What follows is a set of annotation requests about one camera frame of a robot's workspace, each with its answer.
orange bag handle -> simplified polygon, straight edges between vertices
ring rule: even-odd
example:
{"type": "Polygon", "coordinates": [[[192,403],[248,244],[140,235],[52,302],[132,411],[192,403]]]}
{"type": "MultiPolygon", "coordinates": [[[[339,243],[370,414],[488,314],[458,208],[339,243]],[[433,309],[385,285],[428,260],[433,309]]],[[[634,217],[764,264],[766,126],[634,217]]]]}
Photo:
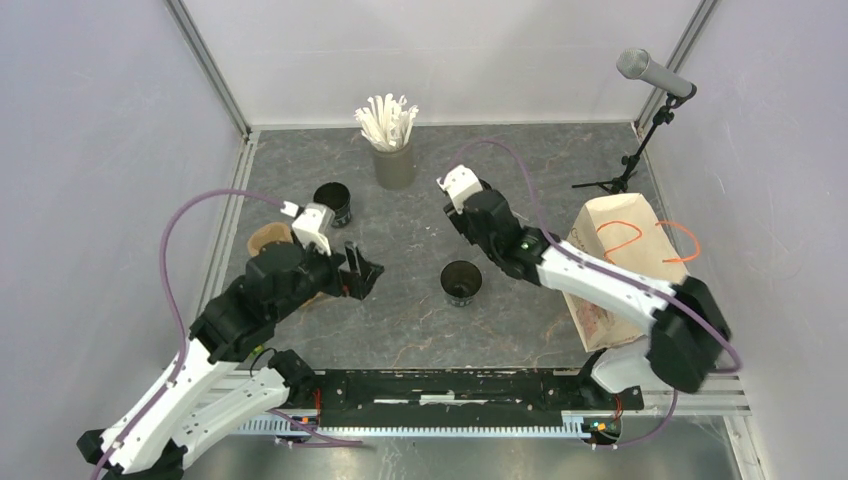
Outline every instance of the orange bag handle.
{"type": "Polygon", "coordinates": [[[637,227],[636,225],[633,225],[632,223],[622,222],[621,220],[613,220],[611,222],[607,222],[607,223],[601,225],[600,227],[598,227],[598,229],[595,230],[595,233],[600,232],[602,228],[608,227],[608,226],[610,226],[612,224],[616,224],[616,223],[619,224],[619,225],[626,225],[628,227],[635,229],[639,233],[639,235],[637,235],[636,238],[632,238],[632,239],[622,243],[621,245],[619,245],[617,247],[610,248],[609,250],[604,252],[604,259],[606,259],[606,261],[608,261],[609,263],[611,263],[613,265],[615,265],[615,262],[613,262],[612,259],[609,258],[610,253],[618,250],[619,248],[624,248],[624,247],[630,245],[631,243],[635,242],[636,240],[639,240],[640,238],[642,238],[642,229],[641,228],[637,227]]]}
{"type": "Polygon", "coordinates": [[[671,222],[669,220],[660,220],[659,222],[654,224],[655,227],[659,225],[671,225],[672,227],[683,230],[683,233],[689,235],[689,238],[691,238],[692,242],[695,244],[695,253],[693,253],[692,255],[689,255],[686,258],[666,258],[665,260],[663,260],[663,263],[684,263],[688,262],[689,260],[694,260],[698,258],[698,256],[701,254],[701,243],[698,241],[697,237],[695,237],[694,233],[690,232],[689,229],[687,229],[683,225],[676,222],[671,222]]]}

black cup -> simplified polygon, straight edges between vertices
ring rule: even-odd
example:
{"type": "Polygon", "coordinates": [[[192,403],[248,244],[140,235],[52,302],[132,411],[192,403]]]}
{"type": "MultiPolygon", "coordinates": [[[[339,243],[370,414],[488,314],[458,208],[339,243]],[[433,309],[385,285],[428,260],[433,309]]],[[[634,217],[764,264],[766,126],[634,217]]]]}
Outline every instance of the black cup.
{"type": "Polygon", "coordinates": [[[474,300],[474,295],[483,286],[483,275],[473,263],[457,260],[442,269],[441,282],[448,303],[464,307],[474,300]]]}
{"type": "Polygon", "coordinates": [[[342,228],[353,219],[350,213],[350,190],[341,183],[330,182],[321,185],[312,195],[312,201],[330,207],[334,213],[330,226],[334,228],[342,228]]]}

bundle of white sticks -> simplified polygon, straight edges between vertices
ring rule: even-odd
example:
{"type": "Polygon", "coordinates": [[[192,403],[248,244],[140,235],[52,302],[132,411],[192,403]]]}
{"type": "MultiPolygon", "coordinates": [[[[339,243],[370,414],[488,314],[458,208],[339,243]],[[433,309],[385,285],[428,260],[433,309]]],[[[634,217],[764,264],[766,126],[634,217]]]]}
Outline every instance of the bundle of white sticks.
{"type": "Polygon", "coordinates": [[[395,152],[405,147],[412,133],[412,122],[418,115],[418,105],[404,110],[406,97],[401,95],[395,100],[391,93],[385,100],[377,95],[376,102],[374,97],[368,97],[368,103],[371,108],[358,108],[354,114],[362,125],[362,136],[381,152],[395,152]]]}

white wall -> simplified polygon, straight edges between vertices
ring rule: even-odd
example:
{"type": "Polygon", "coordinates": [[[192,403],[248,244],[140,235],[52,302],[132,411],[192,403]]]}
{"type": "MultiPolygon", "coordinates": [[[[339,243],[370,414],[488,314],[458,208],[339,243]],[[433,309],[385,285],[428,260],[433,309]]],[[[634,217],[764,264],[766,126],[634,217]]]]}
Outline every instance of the white wall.
{"type": "Polygon", "coordinates": [[[436,123],[613,121],[649,93],[615,61],[664,62],[697,0],[186,0],[254,125],[352,125],[406,94],[436,123]]]}
{"type": "MultiPolygon", "coordinates": [[[[0,10],[0,478],[83,479],[77,437],[116,421],[177,349],[162,228],[228,183],[240,138],[164,2],[0,10]]],[[[185,312],[217,207],[177,227],[185,312]]]]}
{"type": "Polygon", "coordinates": [[[844,478],[848,4],[722,2],[651,162],[736,335],[776,479],[844,478]]]}

robotic arm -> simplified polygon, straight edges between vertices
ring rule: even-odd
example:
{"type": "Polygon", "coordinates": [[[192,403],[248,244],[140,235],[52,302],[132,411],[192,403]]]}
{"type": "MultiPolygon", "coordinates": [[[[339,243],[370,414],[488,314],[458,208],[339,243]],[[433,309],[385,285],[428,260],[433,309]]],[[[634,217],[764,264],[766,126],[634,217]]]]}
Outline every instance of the robotic arm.
{"type": "Polygon", "coordinates": [[[647,278],[587,255],[554,236],[569,253],[566,256],[538,228],[522,227],[503,195],[462,165],[440,179],[439,186],[450,197],[444,211],[457,231],[508,276],[580,296],[625,316],[648,336],[593,357],[587,367],[595,383],[619,393],[659,378],[676,390],[698,391],[722,347],[683,312],[650,292],[680,300],[729,339],[727,323],[703,282],[688,277],[676,285],[647,278]]]}
{"type": "Polygon", "coordinates": [[[204,451],[249,418],[312,394],[314,373],[289,350],[274,355],[241,388],[191,413],[204,393],[270,340],[276,324],[304,302],[319,292],[362,300],[383,273],[351,242],[345,254],[330,249],[324,231],[333,212],[327,207],[287,203],[283,213],[296,217],[294,242],[264,246],[247,262],[245,274],[206,305],[189,329],[176,379],[169,381],[177,359],[121,420],[77,441],[89,463],[110,454],[104,479],[179,479],[204,451]],[[345,261],[349,270],[341,269],[345,261]],[[139,414],[129,435],[117,441],[139,414]]]}

